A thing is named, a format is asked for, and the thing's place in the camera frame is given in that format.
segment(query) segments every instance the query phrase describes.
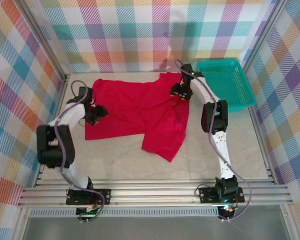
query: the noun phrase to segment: white floor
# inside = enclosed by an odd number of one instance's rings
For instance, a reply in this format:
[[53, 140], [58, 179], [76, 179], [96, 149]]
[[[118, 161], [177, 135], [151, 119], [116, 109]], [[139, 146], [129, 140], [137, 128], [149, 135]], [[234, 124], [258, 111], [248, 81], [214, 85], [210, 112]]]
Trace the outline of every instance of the white floor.
[[[62, 110], [71, 99], [70, 84], [82, 80], [89, 87], [97, 79], [127, 82], [153, 82], [158, 72], [84, 73], [71, 74]], [[80, 84], [74, 84], [78, 92]], [[210, 179], [220, 176], [217, 155], [211, 148], [208, 135], [201, 129], [202, 104], [196, 95], [190, 100], [186, 139], [172, 162], [141, 149], [143, 134], [89, 140], [77, 124], [72, 132], [75, 161], [92, 179]], [[232, 167], [242, 177], [267, 178], [264, 160], [248, 109], [229, 113], [227, 143]], [[61, 179], [53, 169], [44, 169], [42, 179]]]

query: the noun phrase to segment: plaid wall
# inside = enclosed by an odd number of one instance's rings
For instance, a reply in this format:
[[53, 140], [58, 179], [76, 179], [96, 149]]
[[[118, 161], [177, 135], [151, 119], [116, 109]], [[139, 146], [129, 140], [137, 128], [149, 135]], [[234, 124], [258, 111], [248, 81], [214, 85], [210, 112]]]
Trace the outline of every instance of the plaid wall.
[[0, 240], [8, 238], [37, 161], [36, 127], [51, 119], [61, 80], [12, 0], [0, 0]]
[[247, 74], [272, 165], [300, 229], [300, 0], [290, 0]]
[[277, 0], [27, 0], [66, 73], [246, 60]]

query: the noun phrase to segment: checkered backdrop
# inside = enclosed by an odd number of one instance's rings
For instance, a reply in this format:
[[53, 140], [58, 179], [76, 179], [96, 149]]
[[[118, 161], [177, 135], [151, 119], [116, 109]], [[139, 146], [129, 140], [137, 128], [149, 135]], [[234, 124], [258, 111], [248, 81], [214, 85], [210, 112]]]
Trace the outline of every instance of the checkered backdrop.
[[277, 0], [26, 0], [66, 73], [244, 64]]
[[38, 165], [36, 128], [52, 118], [61, 80], [12, 0], [0, 0], [0, 240]]
[[300, 0], [290, 0], [247, 77], [279, 183], [291, 192], [300, 229]]

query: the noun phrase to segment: plaid fabric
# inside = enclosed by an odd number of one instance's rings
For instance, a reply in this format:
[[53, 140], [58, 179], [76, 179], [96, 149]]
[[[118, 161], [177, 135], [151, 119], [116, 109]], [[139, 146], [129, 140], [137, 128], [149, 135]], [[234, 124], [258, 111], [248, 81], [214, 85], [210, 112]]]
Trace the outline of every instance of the plaid fabric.
[[38, 165], [36, 127], [51, 119], [61, 80], [12, 0], [0, 0], [0, 240]]
[[165, 72], [175, 59], [242, 61], [276, 0], [27, 2], [64, 71], [89, 73]]
[[300, 223], [300, 0], [288, 2], [247, 77], [271, 162]]

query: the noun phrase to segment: teal basket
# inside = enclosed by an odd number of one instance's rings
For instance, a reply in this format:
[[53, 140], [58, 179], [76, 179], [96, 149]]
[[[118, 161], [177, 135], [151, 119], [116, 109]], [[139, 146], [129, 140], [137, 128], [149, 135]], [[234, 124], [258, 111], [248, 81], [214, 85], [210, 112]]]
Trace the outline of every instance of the teal basket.
[[227, 101], [229, 112], [256, 104], [250, 84], [236, 59], [200, 61], [197, 69], [203, 73], [214, 94]]

